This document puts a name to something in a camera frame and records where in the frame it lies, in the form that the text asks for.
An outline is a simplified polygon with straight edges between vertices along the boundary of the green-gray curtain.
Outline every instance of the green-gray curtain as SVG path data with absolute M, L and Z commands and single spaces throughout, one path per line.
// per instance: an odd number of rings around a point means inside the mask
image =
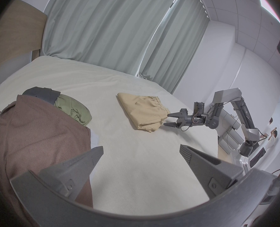
M 139 74 L 173 93 L 208 22 L 209 18 L 200 0 L 176 0 L 153 36 Z
M 51 0 L 42 55 L 135 74 L 173 0 Z

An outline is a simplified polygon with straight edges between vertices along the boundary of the curtain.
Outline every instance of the curtain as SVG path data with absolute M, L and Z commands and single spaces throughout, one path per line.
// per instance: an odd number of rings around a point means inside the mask
M 140 75 L 173 93 L 203 37 L 208 21 L 200 0 L 176 0 L 145 52 L 139 68 Z
M 173 0 L 52 0 L 42 55 L 135 74 Z

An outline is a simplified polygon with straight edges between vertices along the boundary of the brown knit fabric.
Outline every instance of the brown knit fabric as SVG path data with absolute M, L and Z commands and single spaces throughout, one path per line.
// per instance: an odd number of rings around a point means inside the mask
M 39 98 L 18 95 L 0 114 L 0 191 L 27 225 L 34 221 L 17 199 L 9 179 L 68 160 L 91 148 L 87 127 Z M 93 206 L 89 180 L 77 202 Z

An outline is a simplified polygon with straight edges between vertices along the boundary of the wooden floor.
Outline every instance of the wooden floor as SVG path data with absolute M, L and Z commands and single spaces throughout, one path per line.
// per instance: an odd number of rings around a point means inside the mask
M 231 157 L 218 145 L 218 159 L 231 163 Z

